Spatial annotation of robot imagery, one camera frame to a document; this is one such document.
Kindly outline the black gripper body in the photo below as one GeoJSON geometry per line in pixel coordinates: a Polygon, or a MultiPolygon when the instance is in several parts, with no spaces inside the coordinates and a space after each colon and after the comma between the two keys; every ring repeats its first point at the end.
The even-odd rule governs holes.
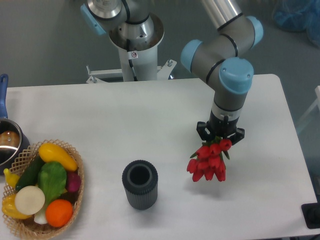
{"type": "Polygon", "coordinates": [[[210,112],[209,120],[206,124],[206,128],[210,133],[210,138],[214,139],[215,137],[226,138],[236,133],[237,123],[239,117],[234,120],[225,120],[225,117],[222,119],[218,118],[212,111],[210,112]]]}

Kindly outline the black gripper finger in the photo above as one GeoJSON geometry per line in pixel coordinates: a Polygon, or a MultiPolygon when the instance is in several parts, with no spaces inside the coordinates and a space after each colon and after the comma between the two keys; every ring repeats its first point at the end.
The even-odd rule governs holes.
{"type": "Polygon", "coordinates": [[[217,137],[215,125],[210,121],[198,121],[196,124],[196,131],[201,140],[204,142],[212,142],[217,137]]]}
{"type": "Polygon", "coordinates": [[[234,146],[241,140],[245,138],[245,129],[237,127],[235,132],[227,137],[228,140],[231,141],[231,144],[234,146]]]}

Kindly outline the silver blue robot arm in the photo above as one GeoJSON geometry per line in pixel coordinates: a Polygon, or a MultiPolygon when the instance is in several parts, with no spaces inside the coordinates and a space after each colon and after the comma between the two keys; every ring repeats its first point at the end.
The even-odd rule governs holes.
{"type": "MultiPolygon", "coordinates": [[[[181,64],[214,90],[209,120],[196,130],[205,142],[220,137],[236,144],[245,136],[237,122],[254,75],[241,55],[261,41],[264,30],[233,0],[204,0],[202,5],[218,36],[209,43],[192,40],[180,55],[181,64]]],[[[87,0],[80,11],[93,32],[108,34],[117,47],[124,81],[157,79],[164,27],[148,0],[87,0]]]]}

